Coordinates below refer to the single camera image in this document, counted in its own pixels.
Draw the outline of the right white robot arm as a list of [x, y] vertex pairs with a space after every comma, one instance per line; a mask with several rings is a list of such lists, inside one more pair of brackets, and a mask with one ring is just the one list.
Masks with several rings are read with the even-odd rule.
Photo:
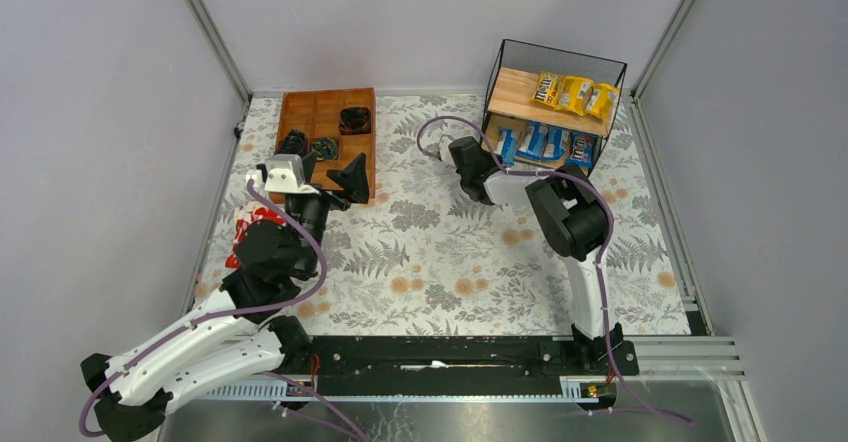
[[614, 219], [582, 171], [573, 164], [556, 170], [508, 168], [471, 136], [442, 142], [438, 158], [456, 170], [471, 200], [532, 208], [548, 246], [566, 264], [577, 349], [587, 360], [606, 358], [622, 339], [610, 315], [603, 273]]

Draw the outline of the blue m&m candy bag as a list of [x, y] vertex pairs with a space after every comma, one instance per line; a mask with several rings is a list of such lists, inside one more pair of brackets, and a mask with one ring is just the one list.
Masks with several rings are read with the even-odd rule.
[[566, 162], [581, 168], [591, 169], [595, 162], [597, 137], [590, 134], [571, 132]]

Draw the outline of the blue candy bag long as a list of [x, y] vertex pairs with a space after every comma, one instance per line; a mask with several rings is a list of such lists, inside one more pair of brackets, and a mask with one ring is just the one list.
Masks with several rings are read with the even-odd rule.
[[569, 149], [570, 131], [561, 127], [548, 126], [541, 160], [555, 162], [563, 160]]

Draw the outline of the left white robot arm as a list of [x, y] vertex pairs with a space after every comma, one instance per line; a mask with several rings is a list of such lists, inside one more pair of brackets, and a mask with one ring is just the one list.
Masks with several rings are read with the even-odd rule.
[[371, 191], [365, 154], [328, 171], [332, 189], [312, 182], [316, 159], [277, 154], [248, 175], [248, 192], [267, 215], [241, 228], [237, 268], [204, 302], [133, 349], [82, 361], [90, 397], [81, 434], [137, 441], [222, 385], [264, 372], [318, 372], [312, 340], [286, 310], [307, 299], [304, 282], [319, 289], [327, 277], [321, 241], [329, 213], [366, 203]]

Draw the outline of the yellow candy bag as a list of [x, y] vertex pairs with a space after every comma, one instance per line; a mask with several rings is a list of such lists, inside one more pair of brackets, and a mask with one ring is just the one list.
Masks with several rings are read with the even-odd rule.
[[584, 112], [587, 116], [607, 121], [613, 116], [619, 98], [620, 90], [616, 86], [594, 83], [585, 102]]

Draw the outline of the yellow m&m bag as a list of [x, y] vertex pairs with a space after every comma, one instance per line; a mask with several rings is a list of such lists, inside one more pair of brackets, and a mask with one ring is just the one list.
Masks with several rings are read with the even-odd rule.
[[586, 113], [587, 96], [591, 93], [593, 80], [579, 76], [565, 76], [558, 86], [555, 108], [577, 116]]
[[556, 108], [563, 76], [552, 72], [541, 72], [537, 79], [531, 101], [550, 108]]

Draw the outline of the blue candy bag top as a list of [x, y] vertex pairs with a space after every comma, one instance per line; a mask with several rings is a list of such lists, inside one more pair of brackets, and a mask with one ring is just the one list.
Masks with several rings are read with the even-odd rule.
[[498, 132], [497, 154], [505, 166], [513, 166], [518, 149], [520, 132], [507, 127], [500, 127]]

